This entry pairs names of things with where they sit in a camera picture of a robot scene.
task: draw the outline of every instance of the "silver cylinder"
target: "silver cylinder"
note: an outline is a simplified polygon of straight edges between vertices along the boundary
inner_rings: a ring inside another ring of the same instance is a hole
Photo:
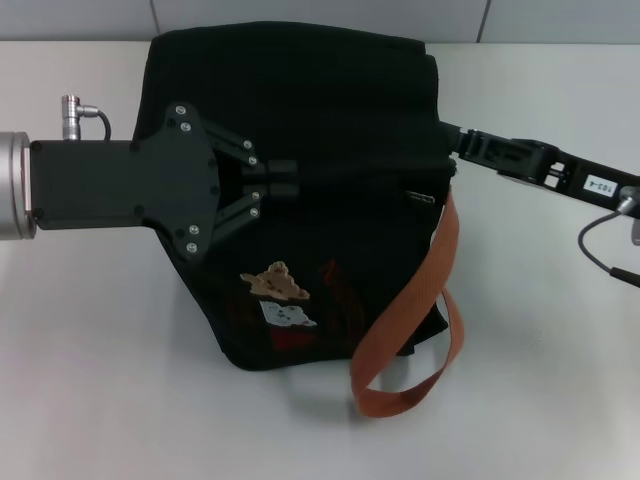
[[[0,132],[0,240],[33,238],[29,137]]]
[[[62,139],[80,140],[80,99],[75,95],[62,97]]]

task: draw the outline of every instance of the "bag strap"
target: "bag strap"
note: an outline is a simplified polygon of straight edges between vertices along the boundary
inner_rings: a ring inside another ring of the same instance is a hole
[[[433,388],[464,343],[460,311],[445,288],[458,245],[458,213],[451,192],[429,253],[409,283],[393,299],[358,344],[351,363],[351,390],[368,417],[390,417],[416,406]],[[440,370],[403,392],[371,390],[369,385],[411,338],[442,293],[449,312],[451,344]]]

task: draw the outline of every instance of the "black bag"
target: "black bag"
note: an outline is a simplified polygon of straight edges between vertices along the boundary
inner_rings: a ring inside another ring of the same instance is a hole
[[[198,268],[160,235],[231,362],[265,370],[352,356],[423,261],[447,199],[455,164],[437,94],[436,63],[413,40],[252,23],[152,42],[136,139],[159,129],[170,103],[188,102],[261,159],[298,164],[297,201],[265,198],[260,220]],[[218,163],[224,206],[241,177]],[[276,262],[309,299],[250,293],[241,275]],[[399,353],[446,326],[433,307]]]

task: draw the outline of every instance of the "black cable cord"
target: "black cable cord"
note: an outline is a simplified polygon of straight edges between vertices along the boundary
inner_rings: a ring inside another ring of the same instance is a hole
[[[109,140],[111,140],[111,122],[102,110],[98,110],[98,116],[104,124],[104,141],[108,142]]]
[[[594,257],[591,254],[591,252],[589,252],[589,250],[587,250],[587,247],[584,246],[584,236],[592,228],[597,227],[598,225],[601,225],[604,222],[608,222],[609,220],[612,220],[612,219],[614,219],[616,217],[619,217],[619,216],[620,216],[620,212],[618,212],[618,211],[610,213],[609,215],[605,215],[604,217],[599,218],[599,219],[591,222],[586,227],[584,227],[580,231],[580,234],[578,235],[578,246],[580,247],[580,250],[582,250],[582,253],[584,253],[589,260],[591,260],[593,263],[598,265],[601,269],[603,269],[605,272],[607,272],[609,274],[611,273],[611,269],[609,267],[607,267],[604,263],[602,263],[600,260],[598,260],[596,257]]]

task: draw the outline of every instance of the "white table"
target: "white table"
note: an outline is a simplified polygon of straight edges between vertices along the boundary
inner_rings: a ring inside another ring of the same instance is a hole
[[[130,138],[148,44],[0,43],[0,131],[60,138],[75,93]],[[640,47],[430,45],[441,118],[640,173]],[[84,122],[99,138],[100,122]],[[640,290],[579,252],[597,207],[460,164],[450,287],[467,344],[427,401],[368,421],[347,362],[246,373],[145,229],[0,244],[0,477],[637,479]],[[631,220],[588,238],[640,272]],[[441,335],[387,388],[443,359]]]

